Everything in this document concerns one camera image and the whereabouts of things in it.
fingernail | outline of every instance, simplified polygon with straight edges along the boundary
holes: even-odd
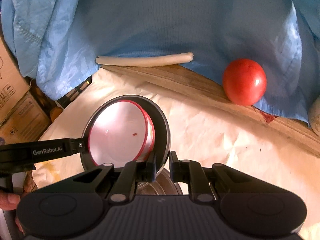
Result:
[[[16,194],[9,193],[8,194],[8,201],[11,204],[18,204],[20,201],[20,196],[16,195]]]

crumpled paper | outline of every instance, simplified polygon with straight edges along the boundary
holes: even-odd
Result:
[[[308,154],[268,128],[219,109],[191,101],[184,95],[100,69],[92,84],[52,123],[41,140],[79,138],[91,115],[106,101],[137,94],[153,100],[168,119],[171,150],[178,158],[203,167],[224,163],[299,195],[308,208],[300,231],[306,240],[320,239],[320,159]],[[83,171],[79,154],[36,164],[33,179],[41,188]],[[180,184],[188,193],[186,184]]]

finger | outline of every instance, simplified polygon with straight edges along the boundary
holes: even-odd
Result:
[[[18,217],[16,217],[15,221],[16,221],[16,224],[17,224],[19,230],[23,233],[22,226],[21,226],[21,224],[20,224],[20,222],[19,222]]]
[[[20,201],[20,196],[13,193],[0,192],[0,208],[3,210],[14,210]]]

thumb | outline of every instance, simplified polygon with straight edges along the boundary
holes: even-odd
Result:
[[[3,210],[14,210],[20,202],[20,196],[13,193],[0,192],[0,208]]]

ribbed black surface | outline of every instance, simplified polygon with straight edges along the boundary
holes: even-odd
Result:
[[[186,195],[142,196],[110,209],[92,231],[74,240],[257,240],[226,226],[212,207],[194,204]],[[301,240],[292,235],[281,240]]]

